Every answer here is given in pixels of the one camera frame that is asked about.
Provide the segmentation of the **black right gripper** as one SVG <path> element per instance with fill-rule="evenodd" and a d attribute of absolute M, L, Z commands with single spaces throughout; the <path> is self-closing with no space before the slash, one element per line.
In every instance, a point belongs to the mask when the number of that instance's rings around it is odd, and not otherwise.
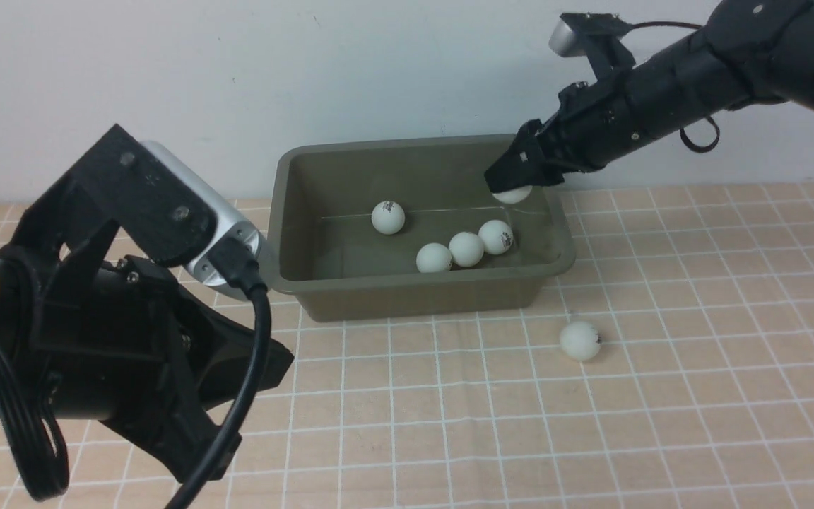
<path fill-rule="evenodd" d="M 545 122 L 529 120 L 484 173 L 493 194 L 520 187 L 553 187 L 563 174 L 595 172 L 637 150 L 637 119 L 629 78 L 574 83 Z"/>

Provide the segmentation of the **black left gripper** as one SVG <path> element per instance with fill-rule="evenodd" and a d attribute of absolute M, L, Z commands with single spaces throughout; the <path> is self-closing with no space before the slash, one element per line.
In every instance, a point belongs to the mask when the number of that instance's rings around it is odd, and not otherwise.
<path fill-rule="evenodd" d="M 29 284 L 33 406 L 100 420 L 187 481 L 220 430 L 208 412 L 238 396 L 252 329 L 140 257 L 31 257 Z"/>

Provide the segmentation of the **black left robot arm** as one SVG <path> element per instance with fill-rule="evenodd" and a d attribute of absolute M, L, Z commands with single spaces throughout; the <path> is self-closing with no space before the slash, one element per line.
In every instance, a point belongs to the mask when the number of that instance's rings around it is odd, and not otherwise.
<path fill-rule="evenodd" d="M 252 329 L 210 309 L 142 257 L 71 277 L 11 252 L 0 258 L 0 424 L 36 499 L 63 493 L 70 461 L 61 420 L 94 420 L 184 482 L 220 426 L 211 409 L 244 381 Z"/>

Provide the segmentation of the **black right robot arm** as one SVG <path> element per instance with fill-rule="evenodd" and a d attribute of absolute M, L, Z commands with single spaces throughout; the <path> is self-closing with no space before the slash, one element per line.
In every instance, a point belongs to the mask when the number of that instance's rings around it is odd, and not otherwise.
<path fill-rule="evenodd" d="M 485 171 L 495 194 L 551 187 L 591 173 L 714 114 L 792 101 L 814 110 L 814 1 L 724 1 L 704 25 L 637 64 L 623 38 L 636 29 L 611 13 L 563 13 L 549 41 L 584 56 L 595 81 L 572 83 L 561 106 L 518 129 Z"/>

